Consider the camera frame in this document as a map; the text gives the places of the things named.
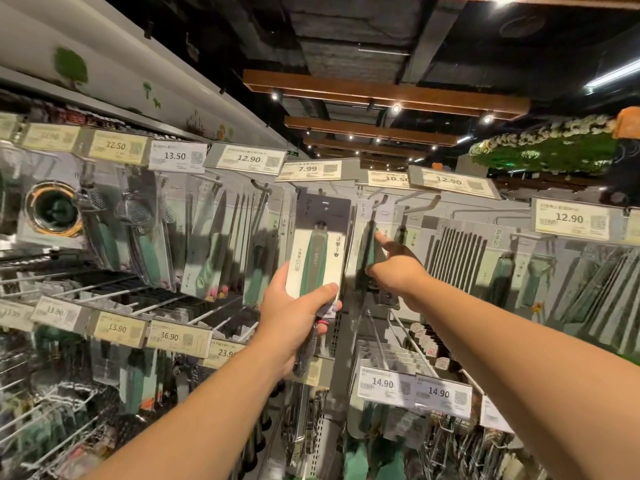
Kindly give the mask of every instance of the forearm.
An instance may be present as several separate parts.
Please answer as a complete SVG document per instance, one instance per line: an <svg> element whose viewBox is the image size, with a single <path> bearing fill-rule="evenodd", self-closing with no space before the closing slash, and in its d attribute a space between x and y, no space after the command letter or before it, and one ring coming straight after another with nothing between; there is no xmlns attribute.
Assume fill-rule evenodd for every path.
<svg viewBox="0 0 640 480"><path fill-rule="evenodd" d="M280 379L273 347L254 343L87 480L226 480Z"/></svg>
<svg viewBox="0 0 640 480"><path fill-rule="evenodd" d="M637 366L428 276L413 298L557 480L640 467Z"/></svg>

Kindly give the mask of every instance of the dark ceiling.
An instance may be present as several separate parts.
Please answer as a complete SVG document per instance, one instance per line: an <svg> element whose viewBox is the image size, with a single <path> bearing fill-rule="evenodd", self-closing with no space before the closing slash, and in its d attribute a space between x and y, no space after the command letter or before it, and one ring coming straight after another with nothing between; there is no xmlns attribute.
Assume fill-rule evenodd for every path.
<svg viewBox="0 0 640 480"><path fill-rule="evenodd" d="M459 0L107 1L295 144L305 135L284 127L286 114L472 134L477 141L558 116L614 114L640 104L640 77L593 95L583 90L597 75L640 57L638 11ZM387 108L306 98L274 103L243 85L247 68L527 96L532 109L484 127L477 117L436 112L404 110L393 118ZM425 163L454 166L471 143L435 152L396 144L427 151Z"/></svg>

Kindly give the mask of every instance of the person's left hand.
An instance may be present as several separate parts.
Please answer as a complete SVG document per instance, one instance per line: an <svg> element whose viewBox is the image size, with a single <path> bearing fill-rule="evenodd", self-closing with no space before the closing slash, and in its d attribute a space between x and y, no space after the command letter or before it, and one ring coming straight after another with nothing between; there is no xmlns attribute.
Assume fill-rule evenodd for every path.
<svg viewBox="0 0 640 480"><path fill-rule="evenodd" d="M273 347L282 366L283 377L293 370L296 352L307 338L316 312L325 303L332 302L338 293L338 285L330 283L300 298L292 298L285 288L288 272L289 263L286 262L276 271L264 291L260 324L253 338L264 347ZM338 301L336 311L341 308L342 303ZM324 335L326 331L326 325L318 323L318 335Z"/></svg>

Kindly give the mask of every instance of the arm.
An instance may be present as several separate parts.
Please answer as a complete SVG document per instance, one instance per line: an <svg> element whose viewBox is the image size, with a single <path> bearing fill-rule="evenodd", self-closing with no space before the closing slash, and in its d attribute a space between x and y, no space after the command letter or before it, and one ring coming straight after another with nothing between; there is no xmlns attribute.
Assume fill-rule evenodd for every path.
<svg viewBox="0 0 640 480"><path fill-rule="evenodd" d="M249 345L85 480L227 480L269 393L292 370L316 310L338 291L325 285L294 300L285 291L287 270L265 291Z"/></svg>
<svg viewBox="0 0 640 480"><path fill-rule="evenodd" d="M637 478L640 368L428 275L404 246L368 273L425 316L554 480Z"/></svg>

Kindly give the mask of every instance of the tree painting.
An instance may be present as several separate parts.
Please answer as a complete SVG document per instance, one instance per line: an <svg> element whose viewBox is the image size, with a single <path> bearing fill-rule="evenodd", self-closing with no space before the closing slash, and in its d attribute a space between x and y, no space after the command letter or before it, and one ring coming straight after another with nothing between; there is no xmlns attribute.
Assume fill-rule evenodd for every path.
<svg viewBox="0 0 640 480"><path fill-rule="evenodd" d="M69 81L71 89L77 91L79 82L86 84L89 82L86 64L80 55L73 50L58 47L54 56L56 72Z"/></svg>
<svg viewBox="0 0 640 480"><path fill-rule="evenodd" d="M144 81L144 83L142 84L142 87L147 93L147 99L149 99L149 93L151 92L151 84L149 84L147 81Z"/></svg>

